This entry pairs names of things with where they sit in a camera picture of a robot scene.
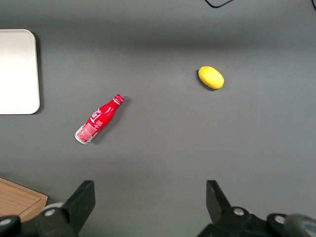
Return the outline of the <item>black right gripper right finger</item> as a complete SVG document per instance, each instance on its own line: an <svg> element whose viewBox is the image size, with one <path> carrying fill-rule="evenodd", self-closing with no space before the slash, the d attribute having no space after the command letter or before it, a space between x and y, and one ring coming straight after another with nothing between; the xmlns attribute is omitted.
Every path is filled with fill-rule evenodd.
<svg viewBox="0 0 316 237"><path fill-rule="evenodd" d="M246 209L231 206L215 180L206 183L206 207L212 223L199 237L265 237L266 222Z"/></svg>

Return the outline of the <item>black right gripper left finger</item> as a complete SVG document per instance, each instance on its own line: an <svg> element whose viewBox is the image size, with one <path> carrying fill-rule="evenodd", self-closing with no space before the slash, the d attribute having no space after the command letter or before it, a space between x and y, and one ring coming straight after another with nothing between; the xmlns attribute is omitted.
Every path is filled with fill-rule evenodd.
<svg viewBox="0 0 316 237"><path fill-rule="evenodd" d="M64 203L54 203L37 216L39 237L77 237L95 207L92 180L83 181Z"/></svg>

